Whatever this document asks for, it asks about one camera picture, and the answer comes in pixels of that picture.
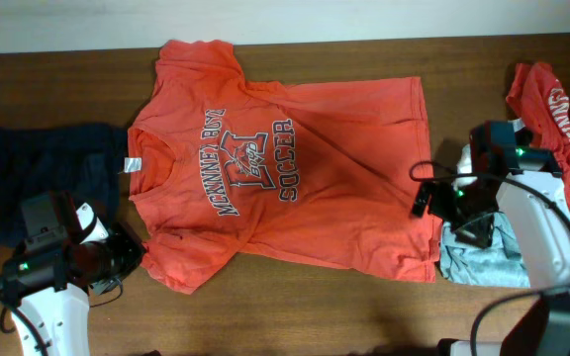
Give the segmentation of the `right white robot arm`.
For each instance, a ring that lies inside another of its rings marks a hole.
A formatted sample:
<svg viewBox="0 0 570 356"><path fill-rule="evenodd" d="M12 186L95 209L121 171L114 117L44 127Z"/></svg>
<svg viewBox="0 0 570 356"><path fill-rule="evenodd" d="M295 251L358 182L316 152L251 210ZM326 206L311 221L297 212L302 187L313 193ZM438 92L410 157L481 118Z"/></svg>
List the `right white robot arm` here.
<svg viewBox="0 0 570 356"><path fill-rule="evenodd" d="M469 147L440 177L420 177L412 214L443 219L467 242L486 246L487 216L503 214L513 228L531 289L494 301L473 321L466 340L442 339L441 355L570 355L570 211L554 154L534 148L520 121L474 128ZM534 304L498 342L477 339L496 307L533 297Z"/></svg>

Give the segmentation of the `orange McKinney Boyd soccer shirt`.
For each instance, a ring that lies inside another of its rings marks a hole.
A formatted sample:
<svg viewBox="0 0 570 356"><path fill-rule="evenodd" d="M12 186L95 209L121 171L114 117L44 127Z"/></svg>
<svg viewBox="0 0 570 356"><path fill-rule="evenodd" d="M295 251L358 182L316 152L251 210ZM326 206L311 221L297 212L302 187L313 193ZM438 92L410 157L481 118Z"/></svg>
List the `orange McKinney Boyd soccer shirt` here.
<svg viewBox="0 0 570 356"><path fill-rule="evenodd" d="M170 41L128 131L142 267L195 292L248 253L430 283L439 223L415 218L430 157L418 77L251 82L231 44Z"/></svg>

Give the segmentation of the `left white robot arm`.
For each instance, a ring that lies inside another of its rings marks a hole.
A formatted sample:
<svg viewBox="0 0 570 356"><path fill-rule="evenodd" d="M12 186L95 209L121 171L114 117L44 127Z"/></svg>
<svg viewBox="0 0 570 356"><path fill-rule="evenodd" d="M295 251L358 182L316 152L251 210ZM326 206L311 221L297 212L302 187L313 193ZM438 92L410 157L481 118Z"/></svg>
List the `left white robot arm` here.
<svg viewBox="0 0 570 356"><path fill-rule="evenodd" d="M67 192L26 200L21 213L27 237L2 266L2 315L25 356L87 355L89 299L124 289L143 242L127 223L104 224Z"/></svg>

